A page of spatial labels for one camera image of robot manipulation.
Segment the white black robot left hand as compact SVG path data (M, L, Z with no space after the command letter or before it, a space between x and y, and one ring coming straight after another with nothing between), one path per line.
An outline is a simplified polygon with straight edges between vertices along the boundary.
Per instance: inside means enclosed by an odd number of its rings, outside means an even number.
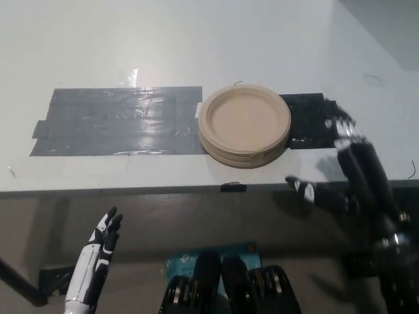
M91 313L97 307L119 239L121 221L122 215L117 213L116 207L112 207L94 228L79 255L67 290L67 310L78 306L85 313Z

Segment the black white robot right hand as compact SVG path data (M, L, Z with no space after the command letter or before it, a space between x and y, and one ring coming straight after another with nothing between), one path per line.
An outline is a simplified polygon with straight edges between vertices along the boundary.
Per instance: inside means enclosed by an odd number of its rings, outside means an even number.
M324 209L355 243L386 247L406 240L411 232L373 144L353 118L339 107L326 112L338 164L348 181L345 191L293 175L286 177L304 210Z

